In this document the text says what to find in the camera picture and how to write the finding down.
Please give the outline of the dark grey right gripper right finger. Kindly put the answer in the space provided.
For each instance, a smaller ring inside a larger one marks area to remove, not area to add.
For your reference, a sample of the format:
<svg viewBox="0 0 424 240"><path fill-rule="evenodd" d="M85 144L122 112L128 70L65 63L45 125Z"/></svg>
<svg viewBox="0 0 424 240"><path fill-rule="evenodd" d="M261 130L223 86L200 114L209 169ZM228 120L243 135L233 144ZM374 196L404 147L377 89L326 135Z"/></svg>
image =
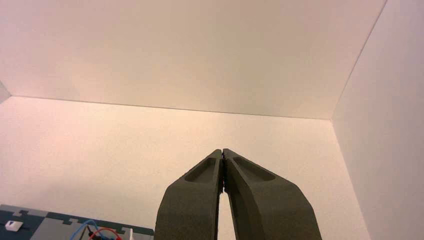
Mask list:
<svg viewBox="0 0 424 240"><path fill-rule="evenodd" d="M322 239L314 209L296 184L228 148L223 158L236 239Z"/></svg>

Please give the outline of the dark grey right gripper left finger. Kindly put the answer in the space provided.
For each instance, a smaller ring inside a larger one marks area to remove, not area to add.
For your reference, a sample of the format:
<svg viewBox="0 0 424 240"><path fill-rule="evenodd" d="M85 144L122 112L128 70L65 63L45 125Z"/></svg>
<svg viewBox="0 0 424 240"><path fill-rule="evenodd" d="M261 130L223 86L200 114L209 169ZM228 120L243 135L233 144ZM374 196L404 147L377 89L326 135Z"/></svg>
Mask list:
<svg viewBox="0 0 424 240"><path fill-rule="evenodd" d="M223 156L216 149L169 185L156 216L156 240L216 240Z"/></svg>

